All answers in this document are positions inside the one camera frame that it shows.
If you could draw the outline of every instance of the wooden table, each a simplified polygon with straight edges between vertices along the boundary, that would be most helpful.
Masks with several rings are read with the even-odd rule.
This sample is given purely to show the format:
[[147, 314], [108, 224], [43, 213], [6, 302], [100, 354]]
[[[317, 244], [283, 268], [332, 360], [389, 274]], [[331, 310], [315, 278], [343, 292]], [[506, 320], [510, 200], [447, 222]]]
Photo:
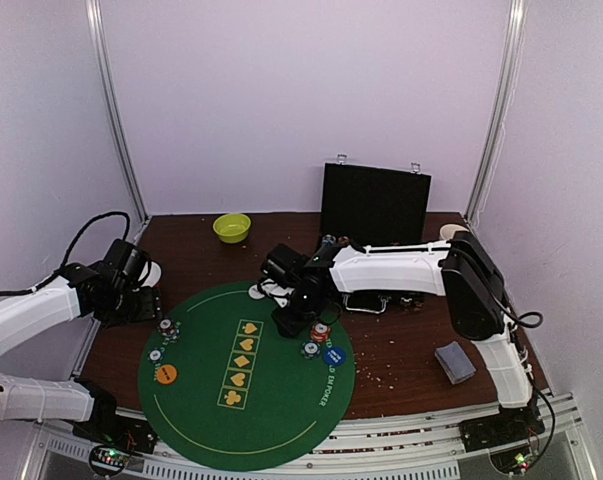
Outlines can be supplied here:
[[[252, 214], [246, 242], [221, 243], [212, 231], [215, 215], [154, 217], [141, 248], [161, 265], [160, 286], [166, 312], [207, 288], [260, 278], [266, 254], [286, 243], [311, 254], [319, 231], [319, 214]], [[441, 225], [463, 224], [457, 213], [429, 213], [424, 241], [438, 239]], [[496, 390], [476, 348], [460, 338], [450, 324], [445, 298], [427, 296], [423, 310], [408, 314], [396, 307], [383, 315], [345, 313], [346, 328], [357, 362], [357, 383], [345, 418], [371, 418], [423, 413], [496, 400]], [[83, 375], [113, 393], [119, 405], [140, 410], [137, 369], [143, 347], [155, 324], [127, 325], [101, 330]], [[438, 347], [457, 341], [477, 373], [451, 385], [434, 358]], [[531, 351], [531, 363], [542, 388], [543, 372]]]

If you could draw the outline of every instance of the white wall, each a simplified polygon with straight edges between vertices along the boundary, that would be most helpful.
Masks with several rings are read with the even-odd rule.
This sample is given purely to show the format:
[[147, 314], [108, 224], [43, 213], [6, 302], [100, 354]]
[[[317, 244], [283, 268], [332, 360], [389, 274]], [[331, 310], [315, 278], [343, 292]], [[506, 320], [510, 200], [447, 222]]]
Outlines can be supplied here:
[[465, 209], [510, 2], [103, 2], [117, 97], [151, 213], [318, 211], [322, 166], [433, 175]]
[[531, 2], [478, 233], [553, 389], [574, 392], [603, 466], [603, 0]]
[[[132, 201], [116, 161], [85, 3], [1, 0], [0, 289], [41, 280], [83, 223], [111, 209], [132, 212]], [[101, 258], [122, 231], [121, 220], [94, 226], [73, 259]], [[62, 378], [86, 326], [77, 320], [43, 333], [0, 359], [0, 371]], [[25, 424], [0, 426], [0, 479], [14, 477], [27, 431]]]

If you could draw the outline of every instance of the gray sponge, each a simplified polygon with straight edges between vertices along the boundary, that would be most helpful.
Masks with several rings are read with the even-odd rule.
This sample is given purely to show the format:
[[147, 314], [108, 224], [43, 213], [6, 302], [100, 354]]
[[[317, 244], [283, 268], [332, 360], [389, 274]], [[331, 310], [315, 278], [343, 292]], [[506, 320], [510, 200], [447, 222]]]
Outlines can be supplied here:
[[457, 342], [452, 342], [445, 347], [434, 351], [443, 370], [453, 385], [466, 381], [477, 371], [472, 362]]

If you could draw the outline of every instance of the metal bracket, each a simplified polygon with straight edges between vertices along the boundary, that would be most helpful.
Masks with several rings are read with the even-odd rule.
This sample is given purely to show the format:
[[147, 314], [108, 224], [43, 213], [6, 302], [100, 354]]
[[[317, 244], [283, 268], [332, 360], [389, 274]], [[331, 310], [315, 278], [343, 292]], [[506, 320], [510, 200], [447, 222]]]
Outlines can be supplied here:
[[388, 302], [390, 301], [390, 297], [379, 296], [379, 301], [381, 302], [381, 310], [371, 310], [368, 308], [350, 307], [350, 306], [348, 306], [349, 300], [350, 300], [350, 294], [344, 293], [343, 294], [343, 307], [348, 312], [372, 313], [374, 315], [381, 315], [382, 313], [385, 312], [386, 308], [388, 307]]

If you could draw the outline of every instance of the yellow diamond symbol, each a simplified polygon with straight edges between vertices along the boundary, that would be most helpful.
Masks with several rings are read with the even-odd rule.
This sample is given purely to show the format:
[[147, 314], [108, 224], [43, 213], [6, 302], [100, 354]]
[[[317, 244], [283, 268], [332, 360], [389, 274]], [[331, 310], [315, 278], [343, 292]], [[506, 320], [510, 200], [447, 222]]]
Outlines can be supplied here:
[[236, 363], [239, 368], [243, 368], [250, 364], [250, 360], [248, 360], [245, 355], [241, 355], [234, 359], [234, 363]]

